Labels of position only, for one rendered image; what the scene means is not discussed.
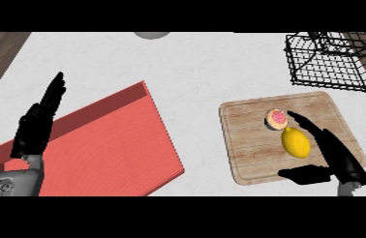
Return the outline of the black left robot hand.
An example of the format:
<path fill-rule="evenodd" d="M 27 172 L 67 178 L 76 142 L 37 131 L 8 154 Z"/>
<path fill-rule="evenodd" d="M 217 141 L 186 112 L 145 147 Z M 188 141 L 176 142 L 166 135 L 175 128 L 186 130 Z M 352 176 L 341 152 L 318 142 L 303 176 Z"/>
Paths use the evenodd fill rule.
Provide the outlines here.
<path fill-rule="evenodd" d="M 21 118 L 11 153 L 12 159 L 20 159 L 26 155 L 42 155 L 46 150 L 54 118 L 67 92 L 65 84 L 64 73 L 58 73 L 46 89 L 42 101 L 31 106 Z"/>

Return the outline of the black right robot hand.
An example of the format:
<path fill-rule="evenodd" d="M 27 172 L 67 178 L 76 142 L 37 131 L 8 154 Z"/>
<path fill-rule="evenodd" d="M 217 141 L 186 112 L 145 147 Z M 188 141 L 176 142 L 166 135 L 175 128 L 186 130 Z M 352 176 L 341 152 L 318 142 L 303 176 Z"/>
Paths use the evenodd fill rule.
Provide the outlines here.
<path fill-rule="evenodd" d="M 330 182 L 331 176 L 335 175 L 343 184 L 358 182 L 365 186 L 366 170 L 338 137 L 328 129 L 321 129 L 304 116 L 293 111 L 288 111 L 288 114 L 312 133 L 328 166 L 309 164 L 291 169 L 281 169 L 278 175 L 300 185 Z"/>

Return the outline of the yellow lemon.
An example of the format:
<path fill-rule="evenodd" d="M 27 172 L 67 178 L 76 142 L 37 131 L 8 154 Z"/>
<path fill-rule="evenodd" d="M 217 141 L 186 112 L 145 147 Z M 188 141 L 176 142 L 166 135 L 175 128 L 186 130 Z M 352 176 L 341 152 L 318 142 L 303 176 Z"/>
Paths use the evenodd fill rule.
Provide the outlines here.
<path fill-rule="evenodd" d="M 299 159 L 309 157 L 312 150 L 310 141 L 306 134 L 297 128 L 285 128 L 282 132 L 282 145 L 291 156 Z"/>

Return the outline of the wooden cutting board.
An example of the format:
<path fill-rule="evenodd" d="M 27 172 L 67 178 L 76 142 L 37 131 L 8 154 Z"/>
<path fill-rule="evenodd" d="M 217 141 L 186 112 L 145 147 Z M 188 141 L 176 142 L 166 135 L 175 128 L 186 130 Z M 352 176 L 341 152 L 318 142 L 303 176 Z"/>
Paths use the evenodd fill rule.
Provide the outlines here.
<path fill-rule="evenodd" d="M 279 181 L 279 171 L 309 164 L 327 166 L 312 133 L 293 113 L 334 133 L 359 163 L 366 153 L 335 102 L 325 92 L 310 92 L 228 102 L 219 114 L 234 178 L 241 185 Z"/>

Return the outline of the red placemat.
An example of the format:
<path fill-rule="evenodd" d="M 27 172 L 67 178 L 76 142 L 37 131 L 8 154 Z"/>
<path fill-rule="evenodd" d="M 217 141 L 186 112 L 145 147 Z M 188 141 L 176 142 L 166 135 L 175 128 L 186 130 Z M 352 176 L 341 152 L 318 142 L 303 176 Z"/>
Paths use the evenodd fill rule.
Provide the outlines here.
<path fill-rule="evenodd" d="M 28 169 L 0 144 L 0 172 Z M 40 196 L 148 195 L 185 172 L 144 81 L 54 118 Z"/>

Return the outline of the can with pink end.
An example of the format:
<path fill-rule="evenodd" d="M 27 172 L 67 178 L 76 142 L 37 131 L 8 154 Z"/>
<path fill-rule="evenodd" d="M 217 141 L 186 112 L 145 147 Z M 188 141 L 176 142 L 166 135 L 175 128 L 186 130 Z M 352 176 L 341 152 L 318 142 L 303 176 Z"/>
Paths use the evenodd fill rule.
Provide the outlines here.
<path fill-rule="evenodd" d="M 273 131 L 282 131 L 288 126 L 288 116 L 281 109 L 270 109 L 266 113 L 265 124 Z"/>

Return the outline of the brown wooden surface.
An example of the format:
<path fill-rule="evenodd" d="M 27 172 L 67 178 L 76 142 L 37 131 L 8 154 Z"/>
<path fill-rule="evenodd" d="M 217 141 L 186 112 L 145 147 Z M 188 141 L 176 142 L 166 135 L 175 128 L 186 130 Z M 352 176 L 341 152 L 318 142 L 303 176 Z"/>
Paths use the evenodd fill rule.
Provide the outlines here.
<path fill-rule="evenodd" d="M 30 32 L 0 32 L 0 78 L 11 67 L 28 37 Z"/>

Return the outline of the grey round object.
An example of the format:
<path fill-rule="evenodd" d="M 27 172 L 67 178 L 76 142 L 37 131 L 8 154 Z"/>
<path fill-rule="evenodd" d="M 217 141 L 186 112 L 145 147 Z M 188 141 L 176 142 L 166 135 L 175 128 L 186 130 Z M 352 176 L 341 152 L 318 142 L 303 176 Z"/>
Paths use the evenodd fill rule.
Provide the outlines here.
<path fill-rule="evenodd" d="M 147 40 L 157 40 L 167 36 L 170 32 L 135 32 L 136 36 Z"/>

